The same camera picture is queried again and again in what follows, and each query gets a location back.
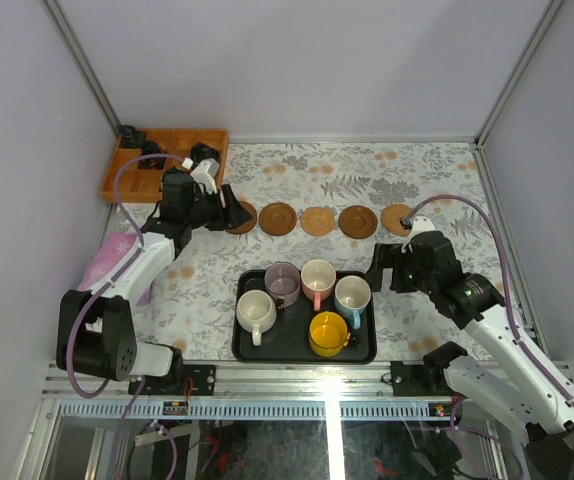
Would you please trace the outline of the large brown wooden coaster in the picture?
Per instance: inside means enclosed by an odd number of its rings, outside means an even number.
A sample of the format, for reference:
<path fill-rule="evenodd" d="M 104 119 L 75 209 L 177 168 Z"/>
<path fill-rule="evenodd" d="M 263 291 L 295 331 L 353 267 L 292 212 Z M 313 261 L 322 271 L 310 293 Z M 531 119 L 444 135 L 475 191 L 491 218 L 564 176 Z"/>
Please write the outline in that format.
<path fill-rule="evenodd" d="M 252 219 L 237 228 L 227 229 L 226 232 L 229 234 L 245 234 L 252 230 L 257 223 L 257 212 L 255 207 L 246 201 L 241 201 L 240 204 L 252 216 Z"/>

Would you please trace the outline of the woven rattan coaster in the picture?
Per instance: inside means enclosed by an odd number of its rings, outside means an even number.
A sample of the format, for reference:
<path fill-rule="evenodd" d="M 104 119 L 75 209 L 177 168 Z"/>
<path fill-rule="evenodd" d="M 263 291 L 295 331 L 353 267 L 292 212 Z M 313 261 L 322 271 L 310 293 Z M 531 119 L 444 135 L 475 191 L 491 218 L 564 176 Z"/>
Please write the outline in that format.
<path fill-rule="evenodd" d="M 405 204 L 391 204 L 384 208 L 381 213 L 381 223 L 390 233 L 405 237 L 409 231 L 403 226 L 401 221 L 412 211 L 412 208 Z"/>
<path fill-rule="evenodd" d="M 308 235 L 324 236 L 334 229 L 335 217 L 327 207 L 309 207 L 303 211 L 300 223 Z"/>

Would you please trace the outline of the small brown wooden coaster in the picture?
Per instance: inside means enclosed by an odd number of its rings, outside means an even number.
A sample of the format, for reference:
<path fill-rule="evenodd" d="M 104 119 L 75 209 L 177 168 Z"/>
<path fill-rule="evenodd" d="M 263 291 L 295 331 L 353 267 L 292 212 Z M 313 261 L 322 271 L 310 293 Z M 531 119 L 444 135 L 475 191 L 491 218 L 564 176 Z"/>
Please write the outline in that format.
<path fill-rule="evenodd" d="M 260 228 L 272 236 L 283 236 L 290 233 L 296 226 L 295 210 L 283 202 L 275 202 L 265 206 L 258 217 Z"/>

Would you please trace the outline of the light blue ceramic mug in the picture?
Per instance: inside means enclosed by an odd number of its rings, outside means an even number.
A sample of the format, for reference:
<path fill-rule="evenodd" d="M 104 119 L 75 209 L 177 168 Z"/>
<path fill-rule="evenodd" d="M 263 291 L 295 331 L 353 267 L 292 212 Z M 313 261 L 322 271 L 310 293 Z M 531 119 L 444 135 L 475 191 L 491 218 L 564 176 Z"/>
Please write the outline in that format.
<path fill-rule="evenodd" d="M 353 330 L 361 326 L 361 315 L 371 301 L 371 288 L 361 277 L 349 275 L 341 278 L 334 291 L 336 311 Z"/>

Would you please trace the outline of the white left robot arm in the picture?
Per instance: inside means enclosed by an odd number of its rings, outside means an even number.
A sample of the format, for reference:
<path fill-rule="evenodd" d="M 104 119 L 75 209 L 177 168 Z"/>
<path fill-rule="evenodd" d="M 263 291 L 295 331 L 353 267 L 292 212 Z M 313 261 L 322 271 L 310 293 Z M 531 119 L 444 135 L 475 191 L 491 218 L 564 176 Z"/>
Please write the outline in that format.
<path fill-rule="evenodd" d="M 169 267 L 196 229 L 235 229 L 251 220 L 230 185 L 210 192 L 182 170 L 166 173 L 158 213 L 137 228 L 135 243 L 108 274 L 61 299 L 57 365 L 72 384 L 78 374 L 106 382 L 151 377 L 164 394 L 186 381 L 174 348 L 136 338 L 132 313 L 155 278 Z"/>

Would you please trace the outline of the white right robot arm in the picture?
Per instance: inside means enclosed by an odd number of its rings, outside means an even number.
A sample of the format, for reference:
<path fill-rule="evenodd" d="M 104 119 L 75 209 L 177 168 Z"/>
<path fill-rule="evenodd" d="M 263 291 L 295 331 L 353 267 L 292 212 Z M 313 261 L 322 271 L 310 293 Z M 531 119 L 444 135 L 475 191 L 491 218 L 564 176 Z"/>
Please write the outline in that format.
<path fill-rule="evenodd" d="M 507 298 L 484 276 L 464 272 L 439 231 L 418 233 L 405 244 L 376 245 L 366 273 L 373 291 L 381 290 L 386 269 L 392 291 L 427 295 L 507 376 L 496 377 L 448 342 L 424 356 L 425 387 L 439 395 L 451 389 L 480 405 L 523 443 L 544 478 L 574 479 L 574 384 L 510 322 Z"/>

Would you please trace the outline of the black rolled item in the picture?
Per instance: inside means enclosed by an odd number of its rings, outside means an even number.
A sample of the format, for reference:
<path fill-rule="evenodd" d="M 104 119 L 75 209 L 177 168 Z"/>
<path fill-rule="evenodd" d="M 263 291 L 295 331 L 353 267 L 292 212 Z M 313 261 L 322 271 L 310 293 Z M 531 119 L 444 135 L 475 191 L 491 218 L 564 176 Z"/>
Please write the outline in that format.
<path fill-rule="evenodd" d="M 212 159 L 217 164 L 220 163 L 220 151 L 214 147 L 211 147 L 203 142 L 198 142 L 194 144 L 190 150 L 190 158 L 195 163 L 200 163 L 203 160 Z"/>
<path fill-rule="evenodd" d="M 163 149 L 155 141 L 147 140 L 142 144 L 141 154 L 143 156 L 155 153 L 163 153 Z M 138 162 L 138 168 L 143 170 L 162 170 L 165 165 L 163 157 L 151 157 Z"/>

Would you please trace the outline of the black rolled item middle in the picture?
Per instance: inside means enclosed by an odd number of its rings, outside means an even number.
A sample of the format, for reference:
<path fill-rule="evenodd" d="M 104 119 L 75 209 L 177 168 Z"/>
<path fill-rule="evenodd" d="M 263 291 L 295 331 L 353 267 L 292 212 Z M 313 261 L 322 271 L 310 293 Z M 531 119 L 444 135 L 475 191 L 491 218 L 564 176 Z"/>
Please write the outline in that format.
<path fill-rule="evenodd" d="M 163 153 L 163 149 L 155 141 L 147 140 L 142 144 L 141 154 L 143 156 L 155 153 Z M 163 157 L 151 157 L 138 162 L 138 168 L 143 170 L 162 170 L 165 165 Z"/>

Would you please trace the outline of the pink ceramic mug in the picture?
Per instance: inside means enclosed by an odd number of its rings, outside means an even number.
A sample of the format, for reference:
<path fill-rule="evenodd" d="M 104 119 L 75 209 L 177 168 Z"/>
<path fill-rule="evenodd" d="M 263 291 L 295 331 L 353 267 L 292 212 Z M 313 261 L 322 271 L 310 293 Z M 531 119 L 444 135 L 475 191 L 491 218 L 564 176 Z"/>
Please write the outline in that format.
<path fill-rule="evenodd" d="M 335 283 L 336 270 L 325 260 L 311 260 L 301 269 L 302 291 L 312 302 L 315 312 L 321 310 L 323 301 L 332 294 Z"/>

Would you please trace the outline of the purple princess cloth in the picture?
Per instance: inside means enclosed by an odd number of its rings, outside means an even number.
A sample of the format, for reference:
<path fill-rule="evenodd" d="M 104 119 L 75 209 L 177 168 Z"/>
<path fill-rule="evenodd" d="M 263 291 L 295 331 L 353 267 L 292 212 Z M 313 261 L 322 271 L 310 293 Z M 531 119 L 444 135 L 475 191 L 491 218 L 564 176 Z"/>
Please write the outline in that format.
<path fill-rule="evenodd" d="M 136 242 L 135 233 L 109 233 L 93 256 L 76 289 L 92 291 L 95 284 L 104 285 L 105 276 L 110 274 L 121 261 L 130 257 L 130 252 Z"/>

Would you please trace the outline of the black rolled item corner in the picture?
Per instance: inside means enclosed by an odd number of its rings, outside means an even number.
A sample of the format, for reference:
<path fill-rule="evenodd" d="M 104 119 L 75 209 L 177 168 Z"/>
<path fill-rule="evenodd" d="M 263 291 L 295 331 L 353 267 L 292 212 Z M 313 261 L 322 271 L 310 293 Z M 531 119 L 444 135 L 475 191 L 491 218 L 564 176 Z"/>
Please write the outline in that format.
<path fill-rule="evenodd" d="M 133 137 L 139 134 L 139 131 L 135 127 L 125 124 L 121 124 L 118 126 L 118 132 L 120 136 L 123 138 Z"/>

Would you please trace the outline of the white ceramic mug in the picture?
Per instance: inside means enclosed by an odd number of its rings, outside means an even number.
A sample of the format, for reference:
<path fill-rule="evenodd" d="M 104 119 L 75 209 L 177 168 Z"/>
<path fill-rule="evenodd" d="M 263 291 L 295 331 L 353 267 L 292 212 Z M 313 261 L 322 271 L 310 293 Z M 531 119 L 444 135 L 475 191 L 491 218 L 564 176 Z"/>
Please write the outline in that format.
<path fill-rule="evenodd" d="M 277 310 L 274 299 L 262 290 L 245 292 L 236 305 L 238 324 L 251 334 L 252 344 L 259 347 L 262 336 L 276 321 Z"/>

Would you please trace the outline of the black plastic tray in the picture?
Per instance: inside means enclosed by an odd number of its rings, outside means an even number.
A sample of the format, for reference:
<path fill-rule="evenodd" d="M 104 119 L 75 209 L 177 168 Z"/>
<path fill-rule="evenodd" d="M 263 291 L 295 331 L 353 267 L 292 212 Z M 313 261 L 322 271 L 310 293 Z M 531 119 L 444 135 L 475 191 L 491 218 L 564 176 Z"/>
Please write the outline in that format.
<path fill-rule="evenodd" d="M 293 305 L 278 311 L 274 325 L 261 335 L 258 346 L 253 344 L 252 334 L 234 321 L 232 353 L 237 360 L 249 363 L 361 365 L 374 360 L 377 341 L 372 302 L 360 312 L 357 329 L 353 327 L 352 313 L 341 316 L 351 338 L 349 345 L 331 358 L 316 354 L 310 346 L 309 325 L 316 314 L 313 302 L 301 293 Z"/>

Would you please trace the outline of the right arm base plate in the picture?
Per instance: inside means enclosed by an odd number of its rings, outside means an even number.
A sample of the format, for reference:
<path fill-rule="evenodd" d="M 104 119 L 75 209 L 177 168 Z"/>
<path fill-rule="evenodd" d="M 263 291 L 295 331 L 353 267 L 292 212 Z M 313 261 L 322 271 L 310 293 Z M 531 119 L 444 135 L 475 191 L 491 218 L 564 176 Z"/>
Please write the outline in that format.
<path fill-rule="evenodd" d="M 424 364 L 390 363 L 393 394 L 398 397 L 450 396 L 441 371 Z"/>

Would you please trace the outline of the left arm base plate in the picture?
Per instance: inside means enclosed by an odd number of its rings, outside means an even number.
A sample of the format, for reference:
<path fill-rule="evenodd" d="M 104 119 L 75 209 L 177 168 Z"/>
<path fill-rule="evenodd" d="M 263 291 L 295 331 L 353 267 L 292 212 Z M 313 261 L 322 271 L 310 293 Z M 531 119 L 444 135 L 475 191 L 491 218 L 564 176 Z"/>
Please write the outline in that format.
<path fill-rule="evenodd" d="M 184 364 L 163 377 L 145 376 L 142 395 L 213 396 L 217 367 L 213 364 Z"/>

